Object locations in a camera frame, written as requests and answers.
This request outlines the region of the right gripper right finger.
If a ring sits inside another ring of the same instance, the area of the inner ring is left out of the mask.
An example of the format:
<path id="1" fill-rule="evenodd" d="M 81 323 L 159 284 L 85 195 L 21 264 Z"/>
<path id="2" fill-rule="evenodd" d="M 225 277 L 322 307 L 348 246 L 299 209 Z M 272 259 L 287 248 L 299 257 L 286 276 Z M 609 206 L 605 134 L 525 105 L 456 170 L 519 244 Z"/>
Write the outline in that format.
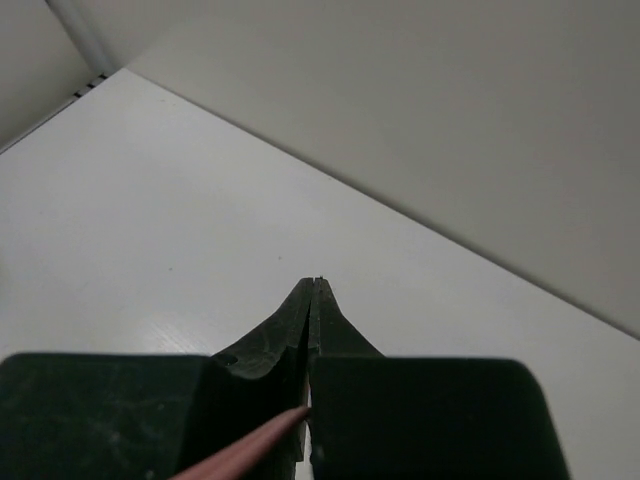
<path id="1" fill-rule="evenodd" d="M 342 314 L 329 283 L 309 310 L 317 479 L 566 479 L 530 370 L 512 359 L 387 357 Z"/>

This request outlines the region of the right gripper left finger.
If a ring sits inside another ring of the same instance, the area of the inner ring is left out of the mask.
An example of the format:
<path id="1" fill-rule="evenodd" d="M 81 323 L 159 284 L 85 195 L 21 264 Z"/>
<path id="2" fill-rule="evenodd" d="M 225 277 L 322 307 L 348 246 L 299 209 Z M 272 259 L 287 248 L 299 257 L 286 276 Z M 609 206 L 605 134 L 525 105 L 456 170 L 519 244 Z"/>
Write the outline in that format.
<path id="1" fill-rule="evenodd" d="M 1 364 L 5 479 L 167 479 L 305 399 L 311 282 L 206 355 L 19 353 Z"/>

